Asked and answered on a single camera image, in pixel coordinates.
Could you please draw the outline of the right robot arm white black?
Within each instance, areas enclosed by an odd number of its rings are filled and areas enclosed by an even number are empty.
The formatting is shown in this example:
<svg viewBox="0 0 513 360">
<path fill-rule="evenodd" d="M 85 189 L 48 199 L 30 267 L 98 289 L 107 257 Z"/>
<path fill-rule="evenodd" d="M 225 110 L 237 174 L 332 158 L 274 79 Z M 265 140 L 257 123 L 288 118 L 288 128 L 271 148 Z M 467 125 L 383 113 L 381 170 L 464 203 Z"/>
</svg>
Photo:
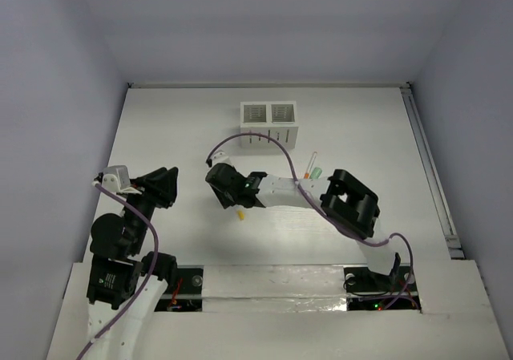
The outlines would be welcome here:
<svg viewBox="0 0 513 360">
<path fill-rule="evenodd" d="M 388 289 L 398 280 L 401 258 L 379 231 L 378 196 L 346 170 L 294 180 L 266 172 L 243 176 L 231 164 L 218 163 L 205 180 L 223 208 L 289 206 L 319 211 L 340 234 L 357 242 L 375 288 Z"/>
</svg>

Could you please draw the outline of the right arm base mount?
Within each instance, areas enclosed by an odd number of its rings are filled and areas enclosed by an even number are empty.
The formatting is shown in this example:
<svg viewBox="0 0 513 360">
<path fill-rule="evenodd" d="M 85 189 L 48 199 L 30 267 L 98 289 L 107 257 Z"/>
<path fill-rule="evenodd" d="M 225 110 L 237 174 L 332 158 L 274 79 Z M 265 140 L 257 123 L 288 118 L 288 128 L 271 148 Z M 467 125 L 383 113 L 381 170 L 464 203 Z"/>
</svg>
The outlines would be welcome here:
<svg viewBox="0 0 513 360">
<path fill-rule="evenodd" d="M 348 311 L 381 311 L 396 296 L 398 299 L 387 310 L 421 310 L 418 287 L 408 265 L 399 267 L 392 284 L 373 279 L 363 266 L 344 268 L 344 276 Z"/>
</svg>

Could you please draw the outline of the white marker orange cap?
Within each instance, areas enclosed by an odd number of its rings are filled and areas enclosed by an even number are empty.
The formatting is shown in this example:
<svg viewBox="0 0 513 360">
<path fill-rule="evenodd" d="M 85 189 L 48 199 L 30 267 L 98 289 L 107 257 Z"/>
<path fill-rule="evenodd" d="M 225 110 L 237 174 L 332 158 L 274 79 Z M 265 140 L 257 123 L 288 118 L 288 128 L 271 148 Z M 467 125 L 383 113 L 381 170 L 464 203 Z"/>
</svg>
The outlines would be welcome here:
<svg viewBox="0 0 513 360">
<path fill-rule="evenodd" d="M 305 173 L 303 175 L 303 178 L 304 179 L 308 179 L 310 177 L 310 174 L 314 168 L 314 164 L 315 164 L 315 161 L 316 161 L 316 158 L 317 158 L 317 152 L 314 151 L 312 153 L 312 155 L 310 156 L 310 159 L 309 159 L 309 162 L 308 162 L 308 165 L 306 167 L 306 170 L 305 170 Z"/>
</svg>

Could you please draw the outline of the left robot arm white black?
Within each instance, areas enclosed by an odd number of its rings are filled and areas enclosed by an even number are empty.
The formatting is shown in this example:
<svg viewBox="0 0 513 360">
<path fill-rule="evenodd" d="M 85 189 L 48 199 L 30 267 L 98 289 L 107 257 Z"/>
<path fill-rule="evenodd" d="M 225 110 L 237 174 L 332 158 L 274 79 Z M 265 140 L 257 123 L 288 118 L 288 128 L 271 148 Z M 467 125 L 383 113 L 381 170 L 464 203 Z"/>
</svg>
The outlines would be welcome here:
<svg viewBox="0 0 513 360">
<path fill-rule="evenodd" d="M 158 301 L 176 286 L 177 263 L 159 251 L 154 211 L 173 206 L 178 168 L 131 178 L 126 166 L 103 169 L 92 185 L 122 205 L 91 226 L 87 344 L 79 359 L 134 359 Z"/>
</svg>

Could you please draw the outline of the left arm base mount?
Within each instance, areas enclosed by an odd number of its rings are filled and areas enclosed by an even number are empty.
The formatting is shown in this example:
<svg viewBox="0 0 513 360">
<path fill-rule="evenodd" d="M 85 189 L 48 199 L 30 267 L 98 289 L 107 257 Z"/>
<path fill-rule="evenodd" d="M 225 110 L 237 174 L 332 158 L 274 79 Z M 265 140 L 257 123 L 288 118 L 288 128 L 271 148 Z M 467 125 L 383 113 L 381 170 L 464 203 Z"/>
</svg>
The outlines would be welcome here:
<svg viewBox="0 0 513 360">
<path fill-rule="evenodd" d="M 168 286 L 155 307 L 156 312 L 201 312 L 203 266 L 179 266 L 176 280 Z"/>
</svg>

